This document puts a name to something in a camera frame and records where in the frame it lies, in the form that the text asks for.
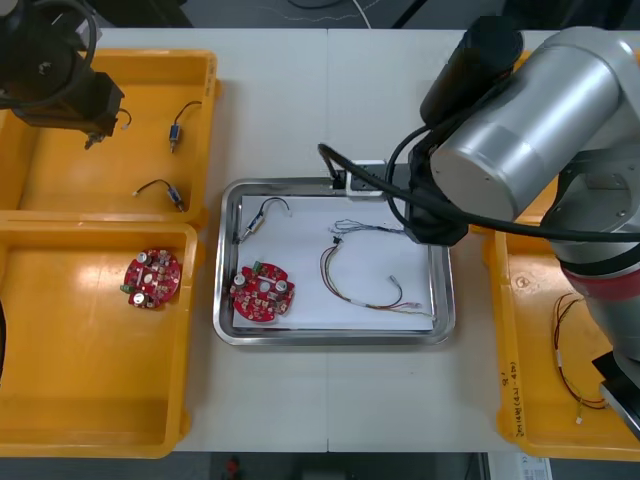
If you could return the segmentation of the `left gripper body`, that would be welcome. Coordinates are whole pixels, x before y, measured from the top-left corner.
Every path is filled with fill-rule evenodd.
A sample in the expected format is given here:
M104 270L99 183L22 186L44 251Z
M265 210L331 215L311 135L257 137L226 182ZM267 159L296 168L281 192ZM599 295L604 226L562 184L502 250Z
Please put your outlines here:
M13 113L33 127L77 130L87 135L112 135L123 91L103 72L83 81L62 100L46 107L13 109Z

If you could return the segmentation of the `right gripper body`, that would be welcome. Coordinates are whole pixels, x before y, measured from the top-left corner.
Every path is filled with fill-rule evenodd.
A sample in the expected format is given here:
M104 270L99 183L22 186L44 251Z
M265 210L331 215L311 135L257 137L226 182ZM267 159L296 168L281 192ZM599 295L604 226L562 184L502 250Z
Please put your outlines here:
M416 144L409 153L410 168L409 191L411 194L432 200L439 200L448 205L451 202L436 185L430 173L430 153L428 144ZM449 217L441 217L431 209L422 209L413 205L405 207L406 219L411 227L408 235L420 244L454 246L469 231L469 226Z

